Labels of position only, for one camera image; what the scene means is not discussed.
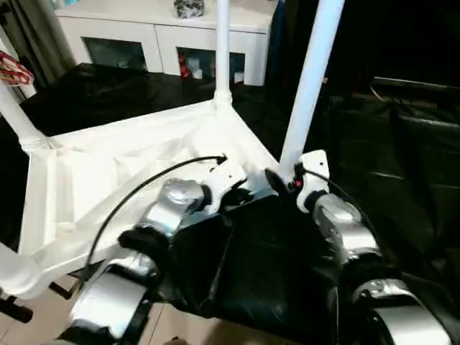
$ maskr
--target white cabinet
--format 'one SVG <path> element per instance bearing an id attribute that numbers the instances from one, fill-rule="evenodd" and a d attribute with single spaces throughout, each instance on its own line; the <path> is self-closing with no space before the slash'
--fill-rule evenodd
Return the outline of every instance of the white cabinet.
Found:
<path id="1" fill-rule="evenodd" d="M 180 75 L 178 48 L 216 50 L 216 30 L 155 25 L 163 72 Z M 244 54 L 244 83 L 263 85 L 267 64 L 268 34 L 230 32 L 230 53 Z"/>
<path id="2" fill-rule="evenodd" d="M 76 63 L 163 71 L 152 24 L 72 17 L 59 21 Z"/>
<path id="3" fill-rule="evenodd" d="M 192 19 L 178 18 L 173 0 L 80 0 L 56 15 L 77 63 L 180 75 L 183 48 L 216 49 L 215 3 L 208 0 L 205 15 Z M 231 65 L 242 69 L 247 85 L 264 83 L 276 6 L 276 0 L 231 0 Z"/>

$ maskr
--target tiled floor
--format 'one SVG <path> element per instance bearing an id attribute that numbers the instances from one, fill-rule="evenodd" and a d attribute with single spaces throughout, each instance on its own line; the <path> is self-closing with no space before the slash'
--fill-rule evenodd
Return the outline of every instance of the tiled floor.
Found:
<path id="1" fill-rule="evenodd" d="M 59 284 L 70 288 L 75 280 L 64 277 Z M 48 290 L 25 304 L 34 311 L 27 324 L 0 314 L 0 345 L 39 345 L 55 338 L 65 328 L 74 299 L 66 301 Z M 139 345 L 163 345 L 178 336 L 188 345 L 283 345 L 276 336 L 218 319 L 182 313 L 170 305 L 155 305 Z"/>

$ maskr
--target curtain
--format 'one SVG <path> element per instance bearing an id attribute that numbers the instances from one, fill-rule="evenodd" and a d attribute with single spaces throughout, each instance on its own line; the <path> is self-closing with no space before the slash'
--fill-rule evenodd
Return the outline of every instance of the curtain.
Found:
<path id="1" fill-rule="evenodd" d="M 37 90 L 56 81 L 73 66 L 49 0 L 3 0 L 9 8 L 3 26 L 19 60 L 35 75 Z"/>

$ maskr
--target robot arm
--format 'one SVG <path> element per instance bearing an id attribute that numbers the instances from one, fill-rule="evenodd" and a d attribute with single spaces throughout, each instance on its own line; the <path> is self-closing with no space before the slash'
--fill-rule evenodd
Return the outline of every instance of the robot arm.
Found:
<path id="1" fill-rule="evenodd" d="M 356 270 L 374 270 L 374 279 L 354 282 L 357 288 L 352 292 L 351 304 L 363 311 L 361 320 L 355 322 L 361 323 L 359 330 L 366 336 L 356 344 L 451 344 L 443 326 L 409 287 L 400 279 L 385 276 L 387 264 L 360 212 L 305 176 L 303 171 L 312 168 L 308 155 L 303 155 L 296 167 L 294 185 L 301 188 L 297 197 L 299 209 L 312 213 L 321 233 L 333 241 L 344 270 L 351 271 L 351 276 Z"/>
<path id="2" fill-rule="evenodd" d="M 166 181 L 134 228 L 120 236 L 119 251 L 86 283 L 70 313 L 70 327 L 58 341 L 136 344 L 155 302 L 151 292 L 162 276 L 162 267 L 142 250 L 144 236 L 149 236 L 155 252 L 167 251 L 179 230 L 190 224 L 191 216 L 202 213 L 206 218 L 217 213 L 222 198 L 246 179 L 239 164 L 226 160 L 202 183 Z"/>

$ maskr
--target small object on cabinet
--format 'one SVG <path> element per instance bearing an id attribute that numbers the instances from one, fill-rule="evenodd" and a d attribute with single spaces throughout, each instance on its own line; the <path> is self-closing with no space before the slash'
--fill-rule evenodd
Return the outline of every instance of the small object on cabinet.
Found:
<path id="1" fill-rule="evenodd" d="M 204 14 L 204 0 L 174 0 L 179 18 L 195 18 Z"/>

